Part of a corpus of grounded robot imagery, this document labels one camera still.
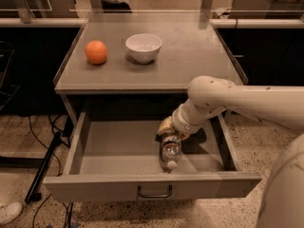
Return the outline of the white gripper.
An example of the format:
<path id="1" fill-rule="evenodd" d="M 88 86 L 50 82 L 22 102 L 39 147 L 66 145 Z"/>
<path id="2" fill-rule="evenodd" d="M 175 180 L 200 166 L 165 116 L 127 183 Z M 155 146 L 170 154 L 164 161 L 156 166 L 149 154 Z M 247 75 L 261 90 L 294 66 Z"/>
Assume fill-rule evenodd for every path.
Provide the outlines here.
<path id="1" fill-rule="evenodd" d="M 197 133 L 205 121 L 216 117 L 225 110 L 226 108 L 221 105 L 211 106 L 208 103 L 199 105 L 188 99 L 173 112 L 172 116 L 165 118 L 161 122 L 158 135 L 172 133 L 176 129 L 182 133 L 180 134 L 180 139 L 184 141 L 190 135 Z"/>

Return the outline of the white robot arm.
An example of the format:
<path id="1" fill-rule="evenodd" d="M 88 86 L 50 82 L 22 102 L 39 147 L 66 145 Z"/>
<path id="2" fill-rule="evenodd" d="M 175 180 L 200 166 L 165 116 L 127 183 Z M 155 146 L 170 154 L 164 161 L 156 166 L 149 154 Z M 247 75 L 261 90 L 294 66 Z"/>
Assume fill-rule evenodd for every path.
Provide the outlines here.
<path id="1" fill-rule="evenodd" d="M 161 135 L 178 131 L 183 138 L 225 110 L 293 132 L 296 138 L 274 164 L 259 208 L 257 228 L 304 228 L 304 88 L 235 85 L 210 76 L 191 81 L 188 99 L 160 125 Z"/>

